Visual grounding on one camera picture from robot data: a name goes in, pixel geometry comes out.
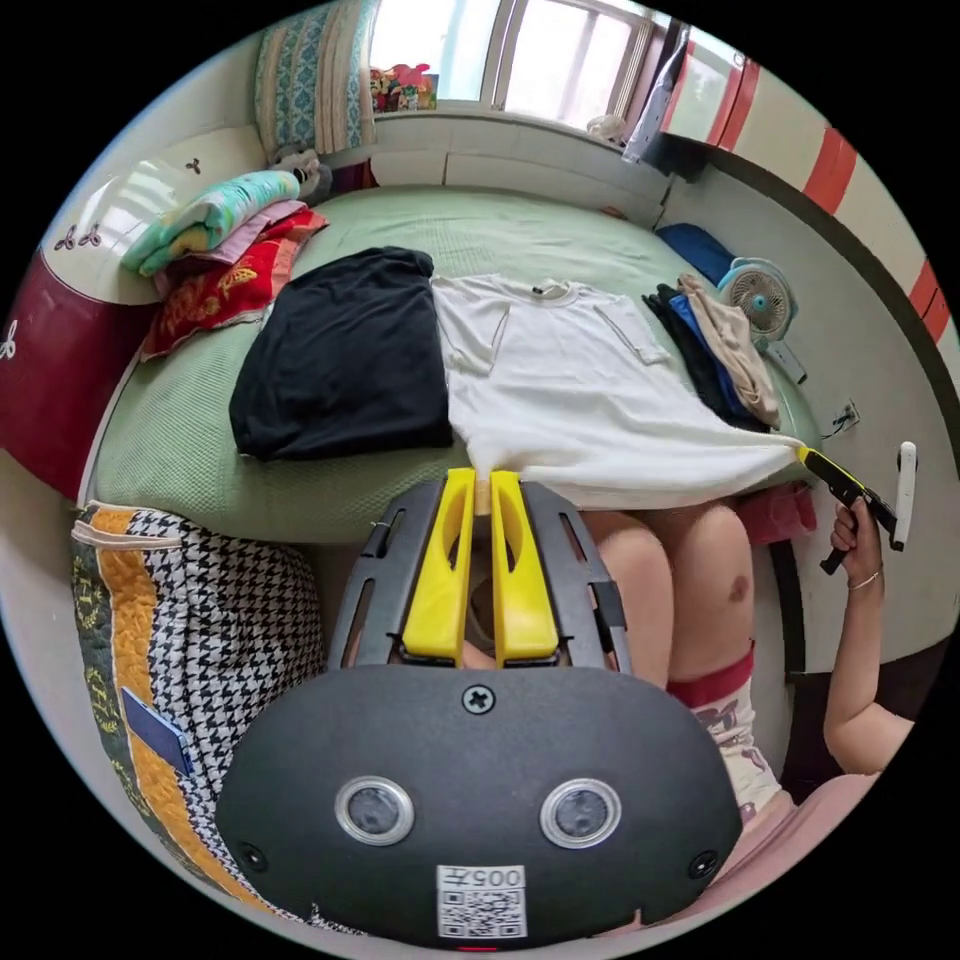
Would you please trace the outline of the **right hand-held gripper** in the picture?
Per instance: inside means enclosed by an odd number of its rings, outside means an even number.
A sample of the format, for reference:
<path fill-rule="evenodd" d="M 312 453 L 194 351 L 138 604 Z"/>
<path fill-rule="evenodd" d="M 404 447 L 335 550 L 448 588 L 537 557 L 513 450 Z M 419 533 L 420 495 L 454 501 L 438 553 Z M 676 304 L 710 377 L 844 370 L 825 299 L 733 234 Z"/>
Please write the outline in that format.
<path fill-rule="evenodd" d="M 844 468 L 814 448 L 798 448 L 797 459 L 808 472 L 827 486 L 837 505 L 849 516 L 852 522 L 851 537 L 857 538 L 862 526 L 857 516 L 857 506 L 860 505 L 868 517 L 866 527 L 885 531 L 890 546 L 895 551 L 902 550 L 901 519 L 872 488 L 864 486 Z"/>

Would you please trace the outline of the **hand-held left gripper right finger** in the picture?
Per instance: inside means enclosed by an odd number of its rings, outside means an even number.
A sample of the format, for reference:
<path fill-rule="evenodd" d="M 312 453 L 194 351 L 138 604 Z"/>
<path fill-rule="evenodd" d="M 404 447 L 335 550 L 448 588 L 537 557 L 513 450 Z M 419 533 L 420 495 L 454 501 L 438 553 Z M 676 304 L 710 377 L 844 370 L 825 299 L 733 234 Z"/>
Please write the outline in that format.
<path fill-rule="evenodd" d="M 495 659 L 500 668 L 555 658 L 558 633 L 518 476 L 490 475 Z"/>

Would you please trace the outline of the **person's right hand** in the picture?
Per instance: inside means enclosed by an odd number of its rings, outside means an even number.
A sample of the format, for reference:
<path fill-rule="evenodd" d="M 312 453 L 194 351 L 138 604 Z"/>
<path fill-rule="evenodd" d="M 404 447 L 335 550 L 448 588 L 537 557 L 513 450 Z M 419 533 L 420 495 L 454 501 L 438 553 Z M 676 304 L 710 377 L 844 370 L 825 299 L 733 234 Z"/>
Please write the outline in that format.
<path fill-rule="evenodd" d="M 830 542 L 843 554 L 842 566 L 851 592 L 883 590 L 883 558 L 878 526 L 863 497 L 858 497 L 850 507 L 837 505 Z"/>

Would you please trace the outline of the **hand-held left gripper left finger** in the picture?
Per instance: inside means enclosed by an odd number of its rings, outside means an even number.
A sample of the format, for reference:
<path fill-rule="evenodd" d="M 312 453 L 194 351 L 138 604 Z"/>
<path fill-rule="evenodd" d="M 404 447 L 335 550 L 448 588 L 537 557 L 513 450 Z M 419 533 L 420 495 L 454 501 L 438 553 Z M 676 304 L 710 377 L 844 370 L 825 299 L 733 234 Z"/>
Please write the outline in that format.
<path fill-rule="evenodd" d="M 408 659 L 463 664 L 475 484 L 471 468 L 447 473 L 401 634 Z"/>

